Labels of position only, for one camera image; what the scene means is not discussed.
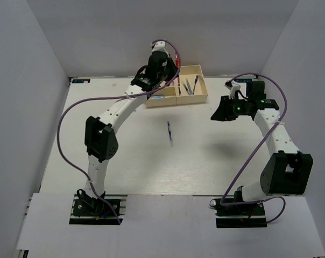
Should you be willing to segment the red pen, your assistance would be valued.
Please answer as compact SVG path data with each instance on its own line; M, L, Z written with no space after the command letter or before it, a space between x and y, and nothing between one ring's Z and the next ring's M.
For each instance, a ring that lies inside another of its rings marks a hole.
M175 65L177 67L177 72L178 72L178 75L176 77L176 80L177 80L177 85L180 86L180 79L179 79L179 55L177 52L175 52Z

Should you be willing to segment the purple clear pen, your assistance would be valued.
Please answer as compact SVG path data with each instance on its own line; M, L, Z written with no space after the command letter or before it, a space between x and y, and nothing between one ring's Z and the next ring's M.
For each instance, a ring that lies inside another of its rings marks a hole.
M188 89L189 89L189 92L190 92L191 95L192 95L192 89L191 89L191 87L190 87L190 84L189 84L188 79L186 79L186 85L187 85L187 87L188 87Z

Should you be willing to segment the blue grip pen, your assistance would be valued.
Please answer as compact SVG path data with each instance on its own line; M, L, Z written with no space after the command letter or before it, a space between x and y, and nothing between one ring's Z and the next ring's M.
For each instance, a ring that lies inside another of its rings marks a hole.
M195 80L194 80L194 87L193 87L193 91L192 91L192 94L193 95L195 94L195 89L196 89L196 85L197 85L198 79L199 79L199 76L196 75L195 76Z

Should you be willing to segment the blue clear pen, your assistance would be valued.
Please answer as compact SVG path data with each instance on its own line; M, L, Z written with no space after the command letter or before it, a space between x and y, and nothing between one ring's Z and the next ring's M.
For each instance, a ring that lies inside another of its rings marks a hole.
M167 121L167 129L168 129L169 144L171 147L173 147L172 131L171 131L171 125L169 121Z

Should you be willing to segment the green clear pen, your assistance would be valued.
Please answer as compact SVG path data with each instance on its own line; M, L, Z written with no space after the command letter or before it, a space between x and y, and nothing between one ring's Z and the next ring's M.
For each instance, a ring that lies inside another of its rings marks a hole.
M186 83L185 83L185 82L182 82L182 85L183 85L183 87L184 87L184 89L185 89L186 93L187 93L187 94L190 96L190 95L191 95L191 93L189 92L189 89L188 89L188 87L187 87Z

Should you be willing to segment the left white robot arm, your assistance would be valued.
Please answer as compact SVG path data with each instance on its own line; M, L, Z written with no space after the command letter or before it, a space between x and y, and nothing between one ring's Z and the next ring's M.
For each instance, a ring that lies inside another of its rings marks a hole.
M136 108L144 104L151 96L151 91L158 89L163 81L169 81L177 72L177 67L169 54L153 51L148 64L138 70L131 81L124 98L115 101L105 113L98 117L90 116L86 120L85 140L88 154L88 176L84 191L90 195L86 200L86 209L91 214L103 211L104 201L94 195L105 193L104 180L109 160L118 151L116 133L124 121Z

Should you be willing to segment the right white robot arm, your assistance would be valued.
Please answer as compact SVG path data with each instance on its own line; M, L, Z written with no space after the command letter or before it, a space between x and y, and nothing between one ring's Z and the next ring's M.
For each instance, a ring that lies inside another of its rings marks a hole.
M222 96L211 116L213 121L233 121L239 116L249 116L260 129L263 143L267 145L270 159L258 181L240 187L241 196L233 201L234 210L246 214L253 202L269 197L303 195L306 190L313 158L302 153L292 141L281 122L282 113L277 102L268 99L263 81L248 81L246 96L239 98L240 84L233 80L225 83L230 93Z

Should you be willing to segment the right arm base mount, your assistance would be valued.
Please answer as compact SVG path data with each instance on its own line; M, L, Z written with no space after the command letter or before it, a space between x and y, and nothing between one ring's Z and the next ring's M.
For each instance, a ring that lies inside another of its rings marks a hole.
M266 228L263 204L222 206L219 199L209 203L215 210L216 228Z

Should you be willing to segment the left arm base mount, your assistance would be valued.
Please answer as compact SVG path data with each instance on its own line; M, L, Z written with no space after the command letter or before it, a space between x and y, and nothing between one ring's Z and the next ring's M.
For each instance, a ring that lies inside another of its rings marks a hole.
M82 189L78 189L74 195L72 209L70 213L70 225L119 225L114 215L114 209L120 222L125 215L127 195L106 195L102 194L111 208L98 198L90 197Z

